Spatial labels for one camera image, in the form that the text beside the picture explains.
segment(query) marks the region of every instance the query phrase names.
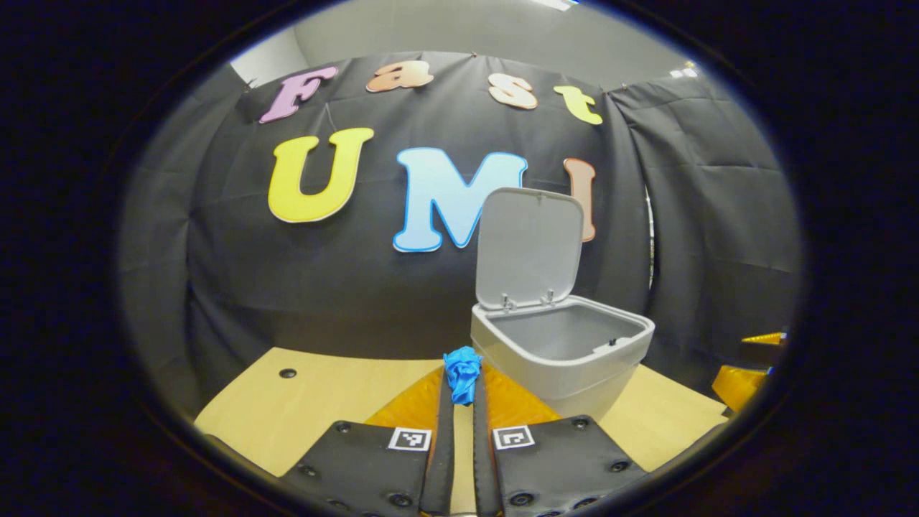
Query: foam letter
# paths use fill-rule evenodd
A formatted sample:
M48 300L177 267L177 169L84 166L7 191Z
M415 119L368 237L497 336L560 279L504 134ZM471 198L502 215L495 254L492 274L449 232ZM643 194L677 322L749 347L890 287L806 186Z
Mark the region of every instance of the foam letter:
M515 108L534 109L539 103L536 97L529 93L533 91L533 86L520 77L491 74L488 76L488 82L492 85L488 88L488 93L492 94L494 100L502 104Z
M593 195L591 192L591 183L596 176L594 168L584 160L576 158L566 158L562 164L568 171L568 176L572 179L572 197L581 203L584 208L584 230L581 232L581 242L594 240L596 228L594 228L593 214Z
M319 89L319 82L322 79L331 79L338 73L338 69L329 66L321 70L314 70L306 74L294 75L281 81L281 91L275 97L274 103L268 113L262 115L259 122L266 123L289 117L297 112L300 106L297 105L297 98L306 102Z
M424 86L434 80L427 72L430 65L424 61L402 61L387 64L375 73L376 77L367 83L371 93L385 92L398 87L414 88Z
M434 251L443 243L444 237L432 225L435 207L453 244L466 247L488 194L501 187L520 187L527 170L527 160L520 156L491 153L467 184L440 149L405 149L396 161L408 174L405 228L392 239L392 245L403 252Z
M361 145L373 137L369 128L352 128L332 133L335 145L332 175L325 190L306 195L300 190L300 179L306 155L319 143L315 136L302 136L275 147L275 170L268 186L268 208L275 217L288 223L320 221L341 210L351 199L357 177L357 160Z
M560 93L565 97L565 106L578 119L594 125L603 122L599 115L591 112L587 107L588 104L593 106L595 102L589 96L581 93L581 88L577 86L556 86L553 90L555 90L555 93Z

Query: blue cloth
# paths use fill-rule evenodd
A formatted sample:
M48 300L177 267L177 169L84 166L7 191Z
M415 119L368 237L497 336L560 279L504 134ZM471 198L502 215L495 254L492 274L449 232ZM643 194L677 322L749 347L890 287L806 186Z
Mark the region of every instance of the blue cloth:
M453 389L453 403L468 406L475 398L475 379L482 371L482 356L472 347L462 347L444 354L447 382Z

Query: letter m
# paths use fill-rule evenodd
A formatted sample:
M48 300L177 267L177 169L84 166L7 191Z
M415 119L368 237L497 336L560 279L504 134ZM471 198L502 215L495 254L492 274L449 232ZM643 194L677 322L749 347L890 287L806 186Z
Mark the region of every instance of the letter m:
M466 247L482 215L485 198L501 187L520 187L527 160L509 153L485 157L469 184L447 153L431 147L405 149L396 156L405 166L405 228L392 238L402 252L434 251L444 237L434 230L434 208L457 247Z

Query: white wall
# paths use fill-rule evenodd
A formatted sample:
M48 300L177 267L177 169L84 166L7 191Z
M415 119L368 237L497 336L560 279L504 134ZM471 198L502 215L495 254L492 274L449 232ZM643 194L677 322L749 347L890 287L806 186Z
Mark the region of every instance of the white wall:
M245 82L253 81L252 87L309 67L293 28L261 41L230 61L230 65Z
M688 56L602 7L529 0L349 0L294 26L313 66L399 51L477 52L604 89L667 76Z

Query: gray trash can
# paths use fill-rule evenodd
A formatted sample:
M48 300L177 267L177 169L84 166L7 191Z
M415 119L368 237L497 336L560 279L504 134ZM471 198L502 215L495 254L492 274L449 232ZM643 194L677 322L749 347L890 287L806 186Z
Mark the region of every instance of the gray trash can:
M561 416L600 419L648 351L654 323L570 295L583 219L569 196L510 188L489 195L471 337L486 363Z

